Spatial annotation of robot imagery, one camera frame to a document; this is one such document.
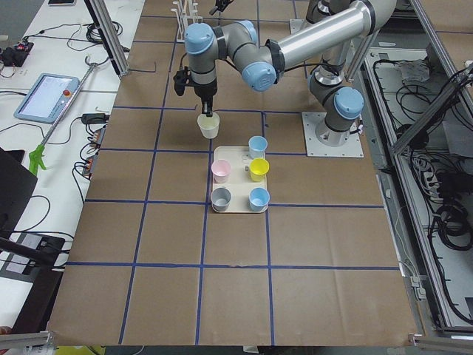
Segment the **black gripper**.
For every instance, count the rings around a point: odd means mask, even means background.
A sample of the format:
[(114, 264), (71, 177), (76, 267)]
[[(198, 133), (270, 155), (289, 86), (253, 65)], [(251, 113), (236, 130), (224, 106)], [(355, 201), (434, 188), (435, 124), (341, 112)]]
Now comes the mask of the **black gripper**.
[[(216, 0), (214, 6), (209, 10), (210, 15), (216, 12), (224, 12), (234, 0)], [(213, 115), (213, 99), (217, 94), (217, 71), (215, 68), (205, 72), (190, 69), (191, 78), (194, 82), (194, 91), (202, 102), (202, 114)]]

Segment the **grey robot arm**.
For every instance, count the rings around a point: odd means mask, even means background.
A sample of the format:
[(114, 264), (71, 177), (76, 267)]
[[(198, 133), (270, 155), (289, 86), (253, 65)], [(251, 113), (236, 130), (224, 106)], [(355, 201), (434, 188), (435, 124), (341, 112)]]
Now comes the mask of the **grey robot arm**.
[(361, 35), (370, 28), (370, 9), (362, 1), (353, 1), (346, 9), (279, 41), (256, 43), (250, 21), (238, 21), (223, 27), (206, 23), (192, 24), (185, 31), (190, 84), (200, 98), (198, 118), (206, 123), (216, 115), (217, 60), (231, 59), (242, 80), (254, 91), (264, 92), (282, 73), (337, 44)]

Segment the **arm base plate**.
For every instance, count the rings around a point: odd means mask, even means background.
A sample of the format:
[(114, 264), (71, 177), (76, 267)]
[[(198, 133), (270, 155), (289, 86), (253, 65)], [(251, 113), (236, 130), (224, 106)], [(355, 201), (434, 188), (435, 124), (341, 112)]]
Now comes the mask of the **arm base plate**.
[(309, 158), (363, 158), (355, 121), (346, 132), (335, 132), (325, 122), (325, 112), (303, 112), (302, 126)]

